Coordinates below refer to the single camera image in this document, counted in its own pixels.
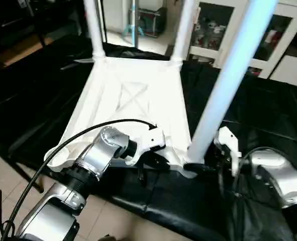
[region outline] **black cloth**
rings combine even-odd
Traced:
[[[104,44],[108,56],[167,60],[135,48]],[[0,156],[39,168],[44,154],[57,145],[68,123],[91,64],[90,41],[56,41],[0,72]],[[184,62],[181,78],[191,136],[219,70]],[[297,168],[297,87],[246,76],[223,126],[247,153],[255,147],[277,148]],[[212,147],[206,161],[214,160]],[[187,179],[176,171],[147,170],[147,183],[135,168],[110,168],[94,193],[193,240],[292,240],[268,188],[243,175],[240,197],[223,197],[216,175]],[[230,184],[230,177],[225,177]]]

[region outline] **tiled floor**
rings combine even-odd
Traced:
[[[42,181],[45,189],[48,189],[54,182],[48,177],[43,177]],[[9,217],[26,185],[27,182],[0,158],[0,189],[3,191],[4,221]],[[16,227],[41,196],[42,194],[32,189],[19,211],[15,221]],[[95,196],[87,199],[87,205],[78,217],[78,222],[80,229],[76,241],[95,241],[107,234],[114,235],[116,238],[127,237],[133,241],[189,240]]]

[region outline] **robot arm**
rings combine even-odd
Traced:
[[[272,187],[282,214],[297,240],[297,170],[273,150],[253,152],[249,157],[252,175]]]
[[[297,240],[297,170],[292,164],[283,155],[269,148],[256,149],[246,160],[242,160],[238,139],[227,127],[219,129],[214,143],[223,155],[230,157],[233,177],[238,178],[238,169],[243,161],[243,165],[250,165],[252,176],[272,188],[282,214]]]
[[[103,128],[73,165],[63,169],[62,183],[55,183],[41,198],[19,226],[16,236],[31,241],[74,240],[79,229],[75,216],[81,213],[112,159],[138,160],[150,148],[163,147],[165,140],[157,129],[136,142],[116,128]]]

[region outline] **white pipe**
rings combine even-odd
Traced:
[[[171,61],[182,62],[186,58],[184,56],[184,48],[187,37],[190,35],[189,30],[192,28],[195,14],[195,0],[185,0],[180,22],[176,34],[175,46]]]
[[[84,0],[83,2],[88,23],[88,31],[92,43],[92,58],[97,59],[104,57],[105,52],[103,49],[100,26],[94,1],[95,0]]]
[[[204,163],[204,155],[257,50],[278,0],[251,0],[195,131],[186,162]]]

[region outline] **wire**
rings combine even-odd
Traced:
[[[61,145],[59,145],[47,158],[46,160],[43,162],[43,164],[41,165],[41,167],[38,169],[38,171],[34,174],[34,176],[32,177],[31,181],[29,182],[29,184],[26,186],[26,188],[24,189],[23,193],[21,194],[16,206],[14,207],[10,218],[5,221],[5,223],[7,224],[4,233],[2,234],[1,237],[1,241],[5,241],[6,238],[8,237],[10,228],[12,227],[12,236],[14,235],[14,226],[13,226],[13,222],[15,217],[18,214],[18,211],[24,201],[24,199],[26,198],[26,196],[28,195],[33,183],[37,180],[37,178],[39,177],[39,175],[41,174],[42,170],[46,168],[47,164],[51,161],[51,159],[62,149],[64,148],[67,144],[69,144],[70,142],[72,142],[73,140],[77,139],[78,137],[82,136],[85,133],[88,133],[94,129],[106,126],[106,125],[110,125],[110,124],[114,124],[114,123],[121,123],[121,122],[139,122],[139,123],[143,123],[149,126],[149,129],[154,129],[156,128],[156,126],[154,126],[153,124],[146,122],[144,120],[140,120],[140,119],[118,119],[118,120],[112,120],[109,122],[104,122],[92,127],[89,127],[85,130],[83,130],[82,132],[79,132],[78,134],[75,134],[73,137],[70,137],[68,140],[66,140],[65,142],[63,142]]]
[[[0,232],[3,235],[3,225],[2,225],[2,191],[0,190]]]

